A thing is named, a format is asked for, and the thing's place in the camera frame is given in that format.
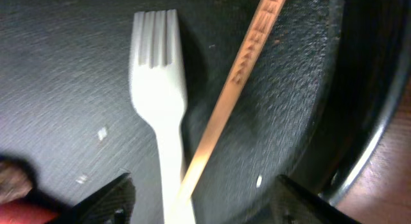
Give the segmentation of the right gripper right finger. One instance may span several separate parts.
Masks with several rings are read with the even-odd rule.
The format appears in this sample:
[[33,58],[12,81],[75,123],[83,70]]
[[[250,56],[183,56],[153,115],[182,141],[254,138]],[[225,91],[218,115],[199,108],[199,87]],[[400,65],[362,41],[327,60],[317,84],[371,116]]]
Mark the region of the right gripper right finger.
[[270,209],[276,224],[359,224],[285,175],[276,177]]

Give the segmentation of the wooden chopstick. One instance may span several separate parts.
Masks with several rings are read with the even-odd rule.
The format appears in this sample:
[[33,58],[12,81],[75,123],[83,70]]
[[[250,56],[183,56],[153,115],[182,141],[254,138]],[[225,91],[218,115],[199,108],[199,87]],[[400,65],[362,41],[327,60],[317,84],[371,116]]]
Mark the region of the wooden chopstick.
[[286,0],[260,0],[165,223],[178,223]]

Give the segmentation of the orange carrot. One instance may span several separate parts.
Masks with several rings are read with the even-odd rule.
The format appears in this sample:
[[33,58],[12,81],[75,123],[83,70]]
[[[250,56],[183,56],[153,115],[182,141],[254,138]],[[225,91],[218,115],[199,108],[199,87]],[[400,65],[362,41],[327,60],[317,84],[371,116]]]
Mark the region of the orange carrot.
[[1,205],[1,224],[42,224],[59,214],[26,202],[9,202]]

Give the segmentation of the brown food lump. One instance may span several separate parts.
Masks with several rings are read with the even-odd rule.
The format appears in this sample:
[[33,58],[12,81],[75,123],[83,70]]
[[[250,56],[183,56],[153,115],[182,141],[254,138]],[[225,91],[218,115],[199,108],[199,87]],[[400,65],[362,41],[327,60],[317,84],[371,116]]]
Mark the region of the brown food lump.
[[32,189],[33,182],[22,167],[1,161],[1,205],[24,198]]

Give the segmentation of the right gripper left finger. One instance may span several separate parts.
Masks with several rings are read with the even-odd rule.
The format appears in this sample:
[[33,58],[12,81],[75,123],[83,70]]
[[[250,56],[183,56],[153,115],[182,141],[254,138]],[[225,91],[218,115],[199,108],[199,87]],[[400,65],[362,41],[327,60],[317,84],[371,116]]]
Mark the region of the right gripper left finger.
[[136,202],[130,173],[123,173],[49,224],[129,224]]

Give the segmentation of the white plastic fork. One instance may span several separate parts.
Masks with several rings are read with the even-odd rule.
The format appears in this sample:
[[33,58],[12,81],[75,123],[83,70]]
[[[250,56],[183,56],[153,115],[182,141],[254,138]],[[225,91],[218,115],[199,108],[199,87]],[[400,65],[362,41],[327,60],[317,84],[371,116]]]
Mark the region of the white plastic fork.
[[181,123],[188,106],[176,9],[134,14],[128,82],[134,110],[155,133],[163,222],[195,224],[191,201],[172,211],[186,172]]

